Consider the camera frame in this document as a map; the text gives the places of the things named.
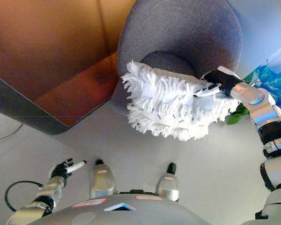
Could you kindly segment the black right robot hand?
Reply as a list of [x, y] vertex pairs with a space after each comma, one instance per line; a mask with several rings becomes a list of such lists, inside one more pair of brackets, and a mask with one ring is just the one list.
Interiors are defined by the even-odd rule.
[[207, 97], [220, 92], [230, 96], [233, 87], [244, 82], [233, 71], [223, 66], [204, 74], [201, 80], [207, 81], [211, 85], [195, 92], [194, 96], [196, 97]]

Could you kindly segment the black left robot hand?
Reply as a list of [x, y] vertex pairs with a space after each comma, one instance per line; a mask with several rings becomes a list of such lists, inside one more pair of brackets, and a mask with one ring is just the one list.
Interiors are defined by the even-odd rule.
[[68, 158], [67, 160], [63, 161], [62, 163], [58, 164], [54, 167], [53, 171], [51, 172], [50, 177], [62, 177], [66, 180], [69, 176], [72, 175], [73, 172], [81, 169], [87, 164], [86, 160], [80, 161], [78, 163], [74, 163], [72, 158]]

